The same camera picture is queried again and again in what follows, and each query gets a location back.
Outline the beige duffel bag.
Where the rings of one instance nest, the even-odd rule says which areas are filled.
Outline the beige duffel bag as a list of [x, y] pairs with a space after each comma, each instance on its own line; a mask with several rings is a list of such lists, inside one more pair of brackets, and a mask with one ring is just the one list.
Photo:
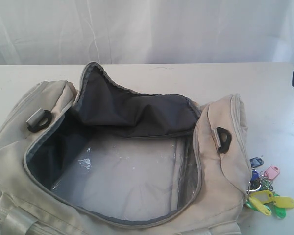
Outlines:
[[237, 94], [140, 94], [90, 62], [0, 129], [3, 235], [239, 235], [251, 166]]

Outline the clear plastic packet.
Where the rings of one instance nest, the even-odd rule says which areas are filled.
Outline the clear plastic packet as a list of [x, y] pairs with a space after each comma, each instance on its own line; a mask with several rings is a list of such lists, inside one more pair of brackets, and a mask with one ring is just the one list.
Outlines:
[[189, 138], [92, 138], [52, 192], [86, 210], [123, 220], [166, 215], [192, 197], [198, 171]]

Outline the white backdrop curtain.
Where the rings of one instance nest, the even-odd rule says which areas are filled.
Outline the white backdrop curtain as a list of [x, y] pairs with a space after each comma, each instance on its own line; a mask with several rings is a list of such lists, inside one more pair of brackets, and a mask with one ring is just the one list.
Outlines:
[[294, 0], [0, 0], [0, 65], [290, 62]]

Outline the bunch of colourful key tags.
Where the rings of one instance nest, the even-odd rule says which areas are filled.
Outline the bunch of colourful key tags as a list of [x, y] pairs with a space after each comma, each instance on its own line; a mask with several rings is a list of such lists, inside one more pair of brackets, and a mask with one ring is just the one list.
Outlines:
[[294, 208], [294, 199], [279, 195], [273, 187], [273, 181], [280, 174], [280, 169], [270, 166], [266, 170], [257, 168], [264, 164], [260, 157], [250, 160], [252, 177], [247, 188], [245, 207], [265, 216], [274, 215], [278, 219], [286, 217], [286, 210]]

